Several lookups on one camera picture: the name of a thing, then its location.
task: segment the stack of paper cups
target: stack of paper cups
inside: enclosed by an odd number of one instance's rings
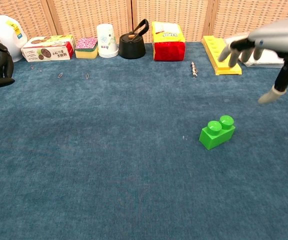
[[[119,54],[112,24],[100,24],[96,27],[98,41],[98,55],[111,58]]]

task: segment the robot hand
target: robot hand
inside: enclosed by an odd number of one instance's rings
[[[218,57],[218,61],[222,62],[231,54],[228,65],[234,67],[240,54],[242,54],[241,61],[245,63],[252,53],[255,60],[260,59],[264,49],[275,51],[280,58],[284,59],[284,66],[272,89],[259,98],[260,104],[277,100],[286,93],[288,87],[288,19],[265,25],[252,31],[247,38],[233,41]]]
[[[15,82],[14,79],[12,79],[13,70],[14,64],[12,57],[7,47],[0,43],[0,88]]]

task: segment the yellow lego baseplate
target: yellow lego baseplate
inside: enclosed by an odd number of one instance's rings
[[[214,36],[203,36],[202,44],[206,50],[208,58],[213,65],[216,75],[241,75],[242,69],[237,63],[234,67],[229,67],[229,55],[224,61],[219,62],[218,57],[225,48],[226,43],[223,38],[216,38]]]

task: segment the wicker screen panel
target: wicker screen panel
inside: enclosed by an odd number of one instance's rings
[[[213,35],[226,38],[288,18],[288,0],[219,0]]]
[[[0,15],[18,21],[29,39],[52,35],[52,27],[40,0],[0,0]]]
[[[134,27],[147,19],[150,30],[143,36],[152,42],[152,21],[179,24],[187,42],[202,39],[208,0],[133,0]]]
[[[56,11],[59,34],[72,34],[76,40],[96,37],[99,24],[112,24],[116,41],[128,33],[126,0],[48,0]]]

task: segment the carpet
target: carpet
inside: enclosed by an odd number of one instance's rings
[[[16,62],[0,88],[0,240],[288,240],[288,90],[259,105],[279,69],[241,67],[215,76],[200,43],[181,62],[151,44],[134,60]],[[222,115],[235,133],[206,150]]]

